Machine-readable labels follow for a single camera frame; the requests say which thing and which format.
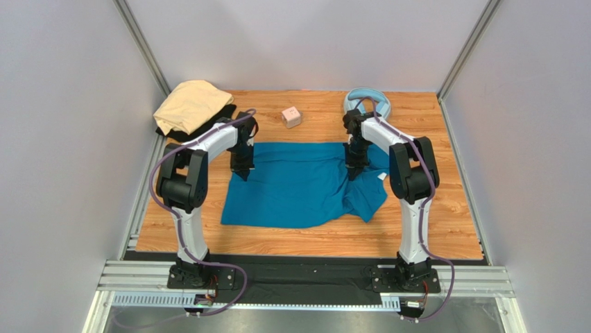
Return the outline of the blue t shirt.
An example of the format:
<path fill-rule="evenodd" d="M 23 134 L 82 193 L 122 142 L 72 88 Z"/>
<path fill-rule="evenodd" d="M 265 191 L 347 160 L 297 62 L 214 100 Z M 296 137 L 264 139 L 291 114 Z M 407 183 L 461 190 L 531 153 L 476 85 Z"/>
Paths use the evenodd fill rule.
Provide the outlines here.
<path fill-rule="evenodd" d="M 233 175 L 223 225 L 312 228 L 349 214 L 369 222 L 388 195 L 387 153 L 372 145 L 369 165 L 349 180 L 342 143 L 263 142 L 247 180 Z"/>

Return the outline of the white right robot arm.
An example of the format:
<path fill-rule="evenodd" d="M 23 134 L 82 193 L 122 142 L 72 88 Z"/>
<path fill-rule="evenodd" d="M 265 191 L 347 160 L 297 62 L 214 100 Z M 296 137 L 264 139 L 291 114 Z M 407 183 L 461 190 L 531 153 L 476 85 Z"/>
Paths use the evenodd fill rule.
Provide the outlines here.
<path fill-rule="evenodd" d="M 400 201 L 402 217 L 394 283 L 404 291 L 423 287 L 431 277 L 428 218 L 439 181 L 432 143 L 427 137 L 414 138 L 400 132 L 376 112 L 347 111 L 343 126 L 350 137 L 344 145 L 349 180 L 368 167 L 371 145 L 388 155 L 390 186 Z"/>

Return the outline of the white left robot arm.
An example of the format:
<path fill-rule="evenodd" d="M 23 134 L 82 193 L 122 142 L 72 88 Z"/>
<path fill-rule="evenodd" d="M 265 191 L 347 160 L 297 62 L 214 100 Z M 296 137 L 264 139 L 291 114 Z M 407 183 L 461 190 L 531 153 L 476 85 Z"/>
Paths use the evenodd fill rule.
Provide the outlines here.
<path fill-rule="evenodd" d="M 170 289 L 212 288 L 223 268 L 211 263 L 203 234 L 202 206 L 209 188 L 209 164 L 223 152 L 230 153 L 230 170 L 247 180 L 254 164 L 255 111 L 223 118 L 196 139 L 168 144 L 151 171 L 153 200 L 171 213 L 178 240 L 175 264 L 169 270 Z"/>

